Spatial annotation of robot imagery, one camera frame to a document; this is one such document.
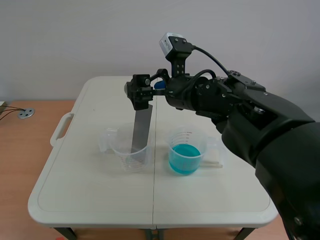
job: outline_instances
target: empty measuring cup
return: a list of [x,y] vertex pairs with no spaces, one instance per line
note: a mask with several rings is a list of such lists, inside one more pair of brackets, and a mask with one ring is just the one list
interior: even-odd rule
[[104,129],[98,138],[100,151],[112,149],[121,160],[122,168],[129,172],[139,172],[147,166],[152,157],[152,141],[149,131],[146,145],[141,147],[141,142],[137,143],[134,138],[134,123]]
[[[208,148],[223,149],[216,143],[216,139],[208,137],[204,132],[193,126],[179,126],[168,136],[169,164],[177,173],[188,175],[195,172]],[[221,161],[215,161],[222,167]]]

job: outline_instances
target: white wall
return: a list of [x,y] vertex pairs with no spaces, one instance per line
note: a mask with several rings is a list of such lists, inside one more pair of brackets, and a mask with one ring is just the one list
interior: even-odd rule
[[[320,120],[319,11],[319,0],[1,0],[0,98],[75,99],[96,76],[169,69],[158,41],[177,32]],[[223,76],[197,52],[186,67]]]

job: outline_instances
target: black cable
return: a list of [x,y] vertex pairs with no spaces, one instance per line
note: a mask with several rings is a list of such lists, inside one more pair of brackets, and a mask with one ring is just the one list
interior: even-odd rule
[[200,72],[198,72],[196,75],[194,75],[189,81],[187,87],[184,89],[184,91],[189,91],[193,87],[194,83],[198,80],[198,78],[201,77],[203,74],[210,74],[211,77],[214,79],[216,77],[216,74],[214,71],[210,69],[205,69]]
[[12,108],[12,109],[20,109],[22,111],[25,111],[25,109],[20,108],[20,107],[15,107],[15,106],[4,106],[5,108]]
[[0,111],[0,113],[7,112],[7,111],[13,111],[13,109],[3,110],[3,111]]
[[208,53],[207,51],[205,51],[202,48],[197,47],[195,45],[193,45],[193,49],[207,55],[211,60],[213,60],[225,72],[226,75],[229,75],[229,71],[210,53]]
[[10,113],[13,113],[13,112],[16,112],[16,111],[20,111],[20,109],[15,109],[15,110],[12,110],[10,112],[8,112],[6,115],[4,115],[2,118],[0,118],[0,121],[7,115],[9,115]]

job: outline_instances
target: cup handle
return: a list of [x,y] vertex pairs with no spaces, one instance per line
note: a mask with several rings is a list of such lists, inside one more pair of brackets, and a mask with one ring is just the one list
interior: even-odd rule
[[218,150],[219,159],[218,161],[213,161],[212,164],[217,169],[223,168],[224,160],[227,158],[227,151],[225,146],[221,143],[220,140],[216,139],[215,137],[208,137],[207,147],[208,149]]
[[101,153],[111,149],[110,140],[117,135],[117,129],[104,129],[98,136],[98,146]]

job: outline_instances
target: blue object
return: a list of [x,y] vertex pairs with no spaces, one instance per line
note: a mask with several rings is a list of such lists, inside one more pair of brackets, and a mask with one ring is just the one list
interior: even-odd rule
[[165,89],[166,88],[166,83],[165,81],[158,81],[154,84],[154,89]]
[[169,152],[169,164],[174,171],[188,175],[198,169],[202,156],[196,147],[189,144],[178,144],[172,149]]

